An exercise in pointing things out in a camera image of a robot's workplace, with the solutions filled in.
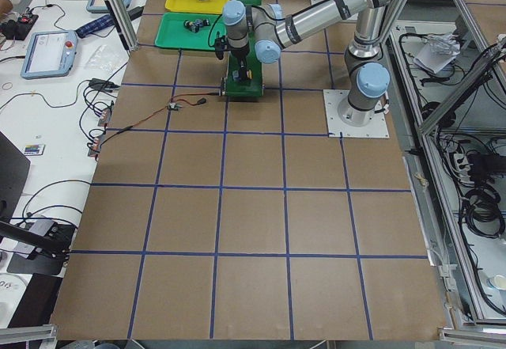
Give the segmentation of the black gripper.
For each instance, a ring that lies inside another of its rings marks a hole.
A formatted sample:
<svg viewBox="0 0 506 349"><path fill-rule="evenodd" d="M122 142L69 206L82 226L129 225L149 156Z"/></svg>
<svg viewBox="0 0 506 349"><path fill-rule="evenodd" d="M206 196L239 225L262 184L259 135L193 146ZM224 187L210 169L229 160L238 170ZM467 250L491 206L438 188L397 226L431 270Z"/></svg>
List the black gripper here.
<svg viewBox="0 0 506 349"><path fill-rule="evenodd" d="M250 53L249 40L241 47L233 47L227 36L217 36L213 43L215 56L222 60L225 52L228 51L238 60L245 60Z"/></svg>

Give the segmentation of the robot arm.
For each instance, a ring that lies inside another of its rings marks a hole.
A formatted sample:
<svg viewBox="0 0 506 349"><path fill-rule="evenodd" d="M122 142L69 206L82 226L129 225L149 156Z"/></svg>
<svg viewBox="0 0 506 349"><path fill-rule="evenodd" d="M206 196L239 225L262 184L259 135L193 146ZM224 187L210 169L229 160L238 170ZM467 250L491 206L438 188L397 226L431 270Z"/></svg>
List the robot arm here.
<svg viewBox="0 0 506 349"><path fill-rule="evenodd" d="M232 99L261 97L264 65L277 62L287 47L351 17L357 19L356 29L346 54L359 63L375 61L406 1L319 0L287 15L278 4L227 1L219 16L225 32L212 30L208 35L208 45L218 59L230 54L221 95Z"/></svg>

